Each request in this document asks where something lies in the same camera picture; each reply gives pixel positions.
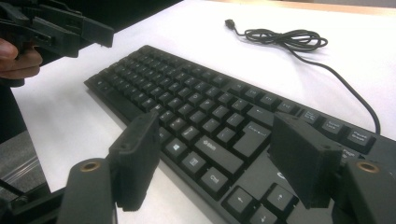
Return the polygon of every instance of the black plastic part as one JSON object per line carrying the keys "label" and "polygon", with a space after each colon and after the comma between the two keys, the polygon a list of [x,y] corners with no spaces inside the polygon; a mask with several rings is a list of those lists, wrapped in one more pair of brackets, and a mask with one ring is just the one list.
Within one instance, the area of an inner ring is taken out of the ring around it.
{"label": "black plastic part", "polygon": [[388,170],[371,161],[354,160],[346,164],[342,179],[347,201],[359,224],[396,220],[396,179]]}
{"label": "black plastic part", "polygon": [[306,122],[276,113],[270,158],[306,208],[328,207],[332,174],[340,165],[342,149]]}
{"label": "black plastic part", "polygon": [[136,117],[110,147],[113,195],[123,211],[136,211],[142,205],[149,183],[160,161],[160,135],[157,112]]}
{"label": "black plastic part", "polygon": [[117,223],[106,159],[82,161],[70,170],[58,224]]}

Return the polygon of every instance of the human hand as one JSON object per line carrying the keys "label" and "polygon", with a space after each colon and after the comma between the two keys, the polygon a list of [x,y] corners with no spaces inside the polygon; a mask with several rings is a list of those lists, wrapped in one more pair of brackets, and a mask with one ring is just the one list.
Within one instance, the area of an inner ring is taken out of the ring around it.
{"label": "human hand", "polygon": [[21,79],[38,74],[43,59],[32,44],[25,46],[18,59],[17,56],[17,48],[0,38],[0,77]]}

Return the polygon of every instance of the black cable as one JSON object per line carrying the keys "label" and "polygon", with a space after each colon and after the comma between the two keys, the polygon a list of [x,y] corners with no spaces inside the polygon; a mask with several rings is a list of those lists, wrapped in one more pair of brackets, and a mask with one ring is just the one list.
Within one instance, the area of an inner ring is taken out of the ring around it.
{"label": "black cable", "polygon": [[373,118],[375,124],[375,133],[381,134],[381,125],[374,110],[337,72],[335,72],[334,69],[323,63],[308,61],[296,53],[309,52],[324,47],[328,44],[327,39],[321,37],[318,33],[306,30],[294,30],[285,34],[279,34],[266,29],[254,29],[246,30],[243,34],[239,34],[235,28],[235,23],[232,20],[225,21],[225,24],[229,29],[234,30],[237,35],[244,36],[251,42],[261,43],[264,45],[279,45],[280,47],[287,49],[292,55],[294,55],[303,63],[309,63],[330,71],[361,102],[361,104],[364,105]]}

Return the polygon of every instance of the white surface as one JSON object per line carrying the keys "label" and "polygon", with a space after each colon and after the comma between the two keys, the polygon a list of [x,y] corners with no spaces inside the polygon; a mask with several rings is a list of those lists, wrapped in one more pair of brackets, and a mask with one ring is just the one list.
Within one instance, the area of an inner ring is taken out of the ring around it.
{"label": "white surface", "polygon": [[[326,37],[327,47],[304,56],[338,71],[376,111],[382,134],[396,139],[395,18],[185,1],[119,32],[113,48],[87,47],[77,59],[43,66],[37,77],[13,90],[51,190],[64,187],[77,162],[103,158],[125,128],[83,81],[144,45],[374,129],[368,112],[329,72],[300,63],[283,49],[240,41],[225,27],[226,19],[240,32],[302,28]],[[162,163],[143,207],[119,216],[120,223],[221,223]]]}

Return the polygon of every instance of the keyboard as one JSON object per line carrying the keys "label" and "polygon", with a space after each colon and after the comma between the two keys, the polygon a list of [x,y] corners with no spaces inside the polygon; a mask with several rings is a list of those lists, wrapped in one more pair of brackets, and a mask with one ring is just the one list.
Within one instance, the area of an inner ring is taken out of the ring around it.
{"label": "keyboard", "polygon": [[125,124],[157,111],[161,159],[228,223],[332,223],[332,203],[305,209],[270,161],[275,112],[341,144],[341,162],[395,171],[395,141],[151,46],[84,83]]}

